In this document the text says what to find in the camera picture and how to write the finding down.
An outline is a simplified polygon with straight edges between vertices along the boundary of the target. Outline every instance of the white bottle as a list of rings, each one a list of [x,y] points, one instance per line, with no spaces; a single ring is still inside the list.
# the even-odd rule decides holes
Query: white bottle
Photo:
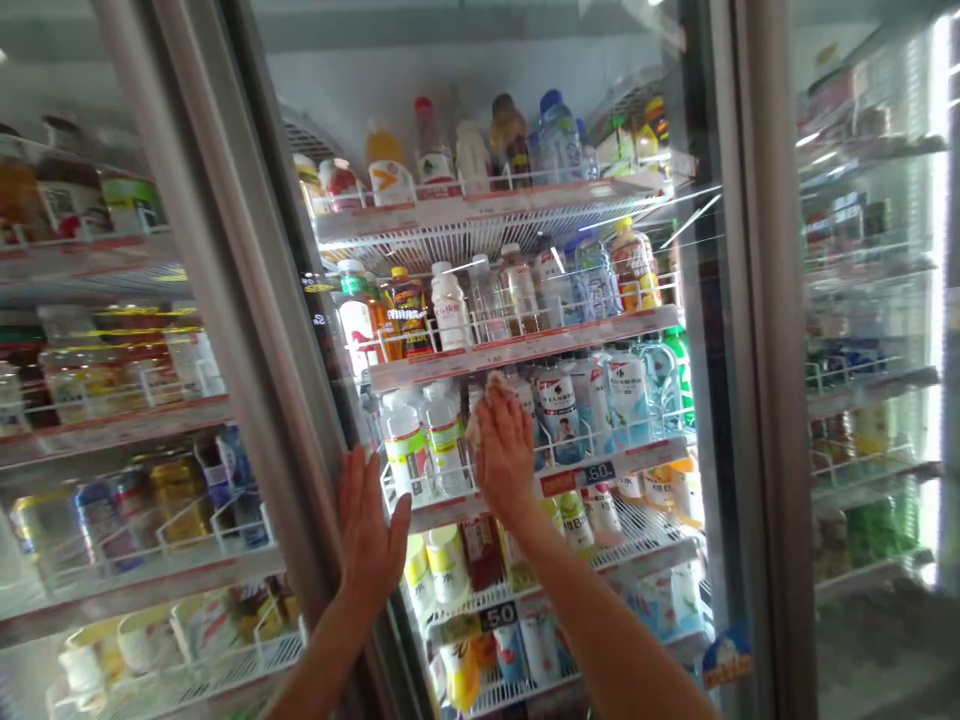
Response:
[[[424,483],[427,448],[413,392],[410,388],[401,388],[388,393],[383,397],[383,406],[380,427],[397,497],[412,493],[413,504],[422,505],[429,500],[429,488]]]
[[[446,497],[462,495],[470,484],[461,459],[463,428],[459,403],[454,403],[449,385],[442,381],[427,385],[423,392],[427,398],[424,417],[437,492]]]
[[[443,350],[460,350],[470,347],[470,327],[467,301],[453,266],[448,262],[433,264],[433,312],[440,329],[440,345]]]

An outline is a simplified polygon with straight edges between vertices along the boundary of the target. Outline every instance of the glass refrigerator door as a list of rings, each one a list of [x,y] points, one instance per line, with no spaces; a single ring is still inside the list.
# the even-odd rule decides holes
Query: glass refrigerator door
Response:
[[[0,46],[0,716],[254,709],[303,624],[218,315],[87,3],[3,3]]]
[[[793,14],[820,716],[952,717],[960,28],[946,3],[815,5]]]

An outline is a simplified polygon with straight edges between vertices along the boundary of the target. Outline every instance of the price label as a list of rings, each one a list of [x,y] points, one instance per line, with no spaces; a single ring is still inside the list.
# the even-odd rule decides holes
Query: price label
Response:
[[[489,632],[498,627],[513,625],[517,622],[517,605],[510,600],[509,602],[494,605],[492,608],[480,611],[480,630]]]

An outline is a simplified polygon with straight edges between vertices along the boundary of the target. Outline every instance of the water bottle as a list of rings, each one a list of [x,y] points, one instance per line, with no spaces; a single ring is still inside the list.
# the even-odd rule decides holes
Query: water bottle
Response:
[[[542,169],[549,170],[551,182],[577,182],[580,169],[580,136],[570,108],[563,104],[559,90],[548,90],[540,98],[540,157]]]

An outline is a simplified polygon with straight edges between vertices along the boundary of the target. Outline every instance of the drink can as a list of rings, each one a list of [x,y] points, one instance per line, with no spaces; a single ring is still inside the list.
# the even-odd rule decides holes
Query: drink can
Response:
[[[520,625],[503,625],[493,631],[497,643],[497,666],[504,682],[522,683],[527,678]]]
[[[548,613],[520,620],[530,676],[539,686],[560,680],[560,655],[553,616]]]
[[[143,564],[142,557],[130,557],[139,548],[120,519],[109,483],[96,480],[80,485],[73,496],[73,504],[92,564],[99,561],[101,553],[114,560],[113,565],[120,572]]]

